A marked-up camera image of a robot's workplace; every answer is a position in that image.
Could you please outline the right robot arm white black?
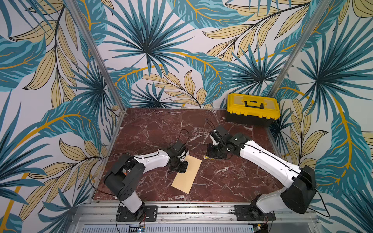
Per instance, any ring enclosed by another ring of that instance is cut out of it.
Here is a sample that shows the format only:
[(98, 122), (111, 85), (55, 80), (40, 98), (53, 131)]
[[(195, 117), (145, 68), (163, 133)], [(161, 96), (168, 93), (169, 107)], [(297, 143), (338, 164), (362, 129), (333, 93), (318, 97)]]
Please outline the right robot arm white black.
[(259, 219), (273, 211), (289, 209), (304, 214), (313, 200), (317, 188), (315, 172), (309, 166), (299, 167), (264, 149), (242, 133), (231, 135), (210, 132), (211, 143), (207, 157), (225, 159), (232, 154), (256, 164), (276, 178), (283, 188), (269, 194), (259, 194), (249, 205), (248, 215)]

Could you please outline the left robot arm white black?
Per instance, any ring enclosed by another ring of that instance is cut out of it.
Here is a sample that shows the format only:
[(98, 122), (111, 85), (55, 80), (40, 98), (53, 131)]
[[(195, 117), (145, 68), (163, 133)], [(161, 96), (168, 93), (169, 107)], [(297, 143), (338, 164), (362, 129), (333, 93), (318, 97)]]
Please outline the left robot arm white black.
[(185, 173), (189, 151), (185, 144), (176, 141), (166, 149), (145, 155), (124, 153), (104, 177), (104, 184), (124, 205), (129, 213), (138, 219), (144, 213), (144, 203), (136, 193), (136, 187), (143, 174), (157, 168), (168, 167), (171, 172)]

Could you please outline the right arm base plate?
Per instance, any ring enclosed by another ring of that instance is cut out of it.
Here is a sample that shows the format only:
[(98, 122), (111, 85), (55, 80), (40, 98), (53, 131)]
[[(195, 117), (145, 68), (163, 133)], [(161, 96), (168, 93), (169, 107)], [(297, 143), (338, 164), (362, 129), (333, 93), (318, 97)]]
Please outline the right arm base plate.
[(250, 205), (235, 205), (233, 213), (237, 218), (237, 221), (272, 221), (276, 220), (276, 216), (273, 212), (264, 214), (258, 208)]

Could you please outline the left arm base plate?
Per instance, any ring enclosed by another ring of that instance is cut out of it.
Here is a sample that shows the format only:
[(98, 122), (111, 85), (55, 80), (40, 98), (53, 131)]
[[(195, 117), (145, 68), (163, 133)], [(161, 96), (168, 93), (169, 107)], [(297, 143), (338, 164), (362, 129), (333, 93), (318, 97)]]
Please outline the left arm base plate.
[(157, 218), (157, 205), (142, 205), (136, 212), (132, 213), (127, 207), (118, 208), (117, 222), (155, 222)]

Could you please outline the manila paper envelope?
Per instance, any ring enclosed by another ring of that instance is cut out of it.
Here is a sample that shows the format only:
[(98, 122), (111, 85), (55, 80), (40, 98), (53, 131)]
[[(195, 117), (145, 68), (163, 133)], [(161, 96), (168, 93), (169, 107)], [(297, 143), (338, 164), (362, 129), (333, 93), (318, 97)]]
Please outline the manila paper envelope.
[(185, 162), (188, 162), (186, 172), (176, 175), (172, 187), (189, 194), (202, 161), (195, 157), (187, 156)]

